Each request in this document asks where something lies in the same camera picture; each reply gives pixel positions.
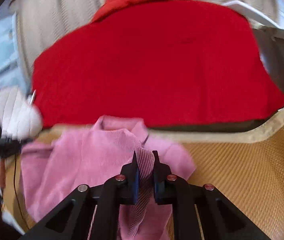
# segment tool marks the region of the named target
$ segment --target pink shirt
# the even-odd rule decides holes
[[[157,150],[173,174],[188,179],[195,166],[179,144],[149,137],[142,119],[102,116],[91,129],[70,129],[52,145],[30,143],[22,150],[21,173],[28,213],[42,219],[78,185],[103,184],[120,173],[137,153],[140,171],[139,201],[120,206],[122,239],[168,239],[165,226],[171,205],[154,202],[151,172]]]

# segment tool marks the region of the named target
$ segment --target pink collar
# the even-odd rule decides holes
[[[148,138],[148,132],[141,118],[121,118],[103,115],[92,126],[93,130],[118,130],[127,129],[133,133],[141,143]]]

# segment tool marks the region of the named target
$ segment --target metal rivet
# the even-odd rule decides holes
[[[212,191],[213,189],[215,189],[213,184],[207,183],[204,185],[206,190]]]
[[[174,174],[170,174],[167,176],[167,180],[169,181],[176,181],[176,179],[177,179],[177,176]]]
[[[119,174],[115,176],[115,179],[117,181],[124,181],[125,180],[125,176],[123,174]]]
[[[88,186],[85,185],[85,184],[82,184],[80,186],[78,186],[78,191],[79,192],[84,192],[84,191],[87,191],[88,190]]]

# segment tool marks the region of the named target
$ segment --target pink garment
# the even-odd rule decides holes
[[[157,150],[173,174],[188,179],[195,166],[179,144],[148,137],[142,119],[102,116],[91,129],[68,130],[52,143],[30,143],[22,150],[21,173],[28,213],[42,219],[78,185],[94,187],[120,173],[137,153],[140,170],[139,201],[120,206],[122,239],[168,239],[165,226],[172,208],[154,202],[151,172]]]

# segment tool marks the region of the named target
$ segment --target beige trim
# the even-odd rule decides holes
[[[176,142],[230,142],[230,143],[255,143],[261,142],[275,134],[284,126],[284,108],[274,114],[261,126],[238,133],[206,133],[206,132],[171,132],[149,130],[150,135],[173,140]]]

